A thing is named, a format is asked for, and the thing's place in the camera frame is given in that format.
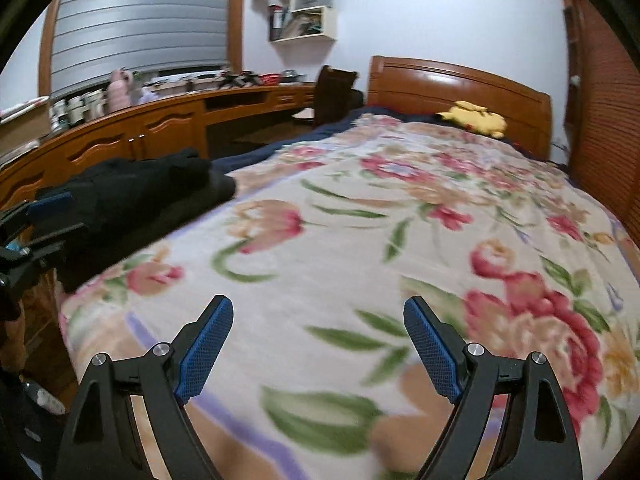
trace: wooden window frame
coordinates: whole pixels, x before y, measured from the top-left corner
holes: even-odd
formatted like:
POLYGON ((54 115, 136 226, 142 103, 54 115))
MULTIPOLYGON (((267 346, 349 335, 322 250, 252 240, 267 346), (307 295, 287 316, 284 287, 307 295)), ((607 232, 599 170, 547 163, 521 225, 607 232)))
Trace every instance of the wooden window frame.
MULTIPOLYGON (((244 0, 228 0, 226 15, 226 56, 233 72, 242 71, 242 10, 244 0)), ((38 61, 38 95, 51 95, 51 56, 53 37, 58 18, 60 0, 53 0, 47 7, 40 39, 38 61)))

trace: yellow plush toy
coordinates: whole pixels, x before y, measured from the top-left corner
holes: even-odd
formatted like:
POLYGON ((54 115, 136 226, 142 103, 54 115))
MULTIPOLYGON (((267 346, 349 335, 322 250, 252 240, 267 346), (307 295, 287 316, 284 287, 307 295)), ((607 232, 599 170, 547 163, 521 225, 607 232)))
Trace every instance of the yellow plush toy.
POLYGON ((438 115, 472 132, 492 136, 494 139, 504 137, 504 131, 507 128, 504 117, 487 112, 486 108, 466 101, 456 101, 455 104, 448 112, 441 112, 438 115))

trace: black jacket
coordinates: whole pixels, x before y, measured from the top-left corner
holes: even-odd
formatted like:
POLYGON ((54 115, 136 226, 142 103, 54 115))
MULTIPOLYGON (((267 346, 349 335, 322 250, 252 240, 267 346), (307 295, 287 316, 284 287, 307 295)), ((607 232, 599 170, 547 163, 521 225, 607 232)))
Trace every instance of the black jacket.
POLYGON ((215 205, 231 199, 233 178, 210 171, 210 162, 187 149, 154 160, 112 158, 36 197, 70 192, 74 206, 34 226, 32 238, 82 222, 84 236, 67 243, 66 263, 58 267, 65 291, 131 253, 164 237, 215 205))

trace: drawer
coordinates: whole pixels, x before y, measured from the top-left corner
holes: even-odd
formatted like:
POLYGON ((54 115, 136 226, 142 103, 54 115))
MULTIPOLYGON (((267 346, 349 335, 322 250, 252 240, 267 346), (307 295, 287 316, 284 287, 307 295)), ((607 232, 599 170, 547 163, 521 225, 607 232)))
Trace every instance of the drawer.
POLYGON ((300 92, 301 93, 301 98, 302 98, 302 102, 300 103, 300 105, 302 107, 308 107, 308 106, 313 106, 314 104, 314 91, 313 90, 305 90, 304 92, 300 92))
POLYGON ((296 107, 296 92, 278 92, 273 96, 273 109, 284 110, 296 107))

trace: desk clutter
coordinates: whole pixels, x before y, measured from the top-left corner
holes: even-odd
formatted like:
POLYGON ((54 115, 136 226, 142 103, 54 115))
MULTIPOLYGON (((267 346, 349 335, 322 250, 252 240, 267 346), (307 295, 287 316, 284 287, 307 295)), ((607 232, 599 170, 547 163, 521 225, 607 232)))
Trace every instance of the desk clutter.
POLYGON ((229 70, 153 78, 142 84, 136 72, 117 69, 106 89, 95 89, 69 99, 50 102, 48 96, 15 105, 0 114, 0 168, 39 147, 43 140, 135 105, 163 98, 212 90, 256 86, 290 86, 305 83, 295 70, 259 75, 229 70))

